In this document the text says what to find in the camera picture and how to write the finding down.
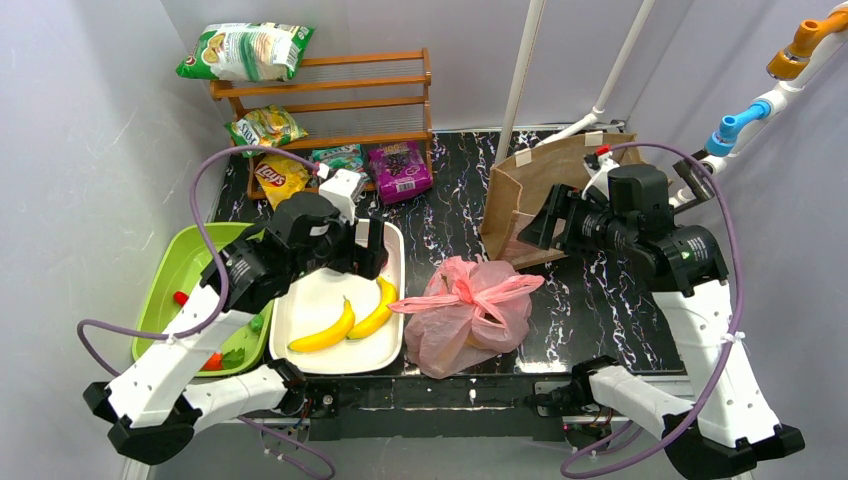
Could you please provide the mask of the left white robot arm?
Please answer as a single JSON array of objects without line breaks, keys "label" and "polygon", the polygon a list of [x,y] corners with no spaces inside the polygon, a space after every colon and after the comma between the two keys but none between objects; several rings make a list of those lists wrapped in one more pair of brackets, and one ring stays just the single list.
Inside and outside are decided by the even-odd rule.
[{"label": "left white robot arm", "polygon": [[218,381],[194,378],[227,339],[302,277],[327,268],[376,279],[388,260],[384,224],[369,220],[365,243],[357,240],[357,224],[329,199],[300,192],[267,223],[213,248],[186,303],[151,336],[145,353],[112,380],[84,390],[90,411],[110,424],[115,450],[158,465],[195,434],[248,413],[279,410],[304,392],[302,373],[285,359]]}]

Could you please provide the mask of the pink plastic grocery bag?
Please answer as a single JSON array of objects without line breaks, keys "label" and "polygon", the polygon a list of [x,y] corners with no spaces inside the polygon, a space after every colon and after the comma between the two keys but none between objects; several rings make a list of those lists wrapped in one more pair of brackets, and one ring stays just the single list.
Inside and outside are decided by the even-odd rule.
[{"label": "pink plastic grocery bag", "polygon": [[531,294],[544,283],[506,261],[455,256],[437,267],[422,295],[389,308],[409,317],[408,360],[421,374],[444,379],[517,349],[529,332]]}]

